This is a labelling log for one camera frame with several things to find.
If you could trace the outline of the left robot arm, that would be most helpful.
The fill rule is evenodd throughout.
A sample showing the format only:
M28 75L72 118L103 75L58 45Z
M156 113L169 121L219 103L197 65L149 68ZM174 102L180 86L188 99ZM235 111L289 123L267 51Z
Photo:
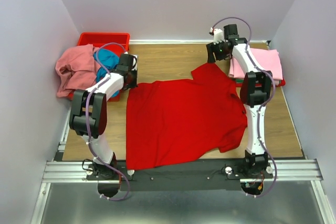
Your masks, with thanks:
M88 175L114 177L116 157L104 134L107 127L107 102L116 92L137 87L138 56L120 55L116 67L98 83L85 90L75 90L72 97L69 127L88 145L92 164L85 169Z

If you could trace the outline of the dusty pink t shirt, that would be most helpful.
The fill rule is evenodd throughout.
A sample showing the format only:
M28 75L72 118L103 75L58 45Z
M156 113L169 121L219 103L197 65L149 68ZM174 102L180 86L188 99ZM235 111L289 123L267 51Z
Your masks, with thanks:
M93 54L98 50L92 44L67 49L57 60L55 71L60 77L58 98L67 97L77 89L85 90L96 84L100 65Z

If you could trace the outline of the red t shirt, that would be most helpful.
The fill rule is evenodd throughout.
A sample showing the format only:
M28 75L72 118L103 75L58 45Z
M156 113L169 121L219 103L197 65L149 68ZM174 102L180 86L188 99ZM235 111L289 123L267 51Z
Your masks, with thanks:
M141 83L130 90L126 118L129 170L191 162L237 148L247 127L236 86L206 63L191 79Z

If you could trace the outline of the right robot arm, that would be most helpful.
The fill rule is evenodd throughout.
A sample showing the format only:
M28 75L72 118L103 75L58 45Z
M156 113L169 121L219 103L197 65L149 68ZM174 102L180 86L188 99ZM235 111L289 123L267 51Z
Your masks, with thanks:
M245 176L256 176L268 166L265 111L266 104L273 96L271 88L275 86L272 73L257 61L248 40L240 38L237 25L227 25L223 30L212 27L209 34L213 36L213 41L206 45L207 62L215 63L232 57L238 61L244 73L239 97L247 114L248 143L238 172Z

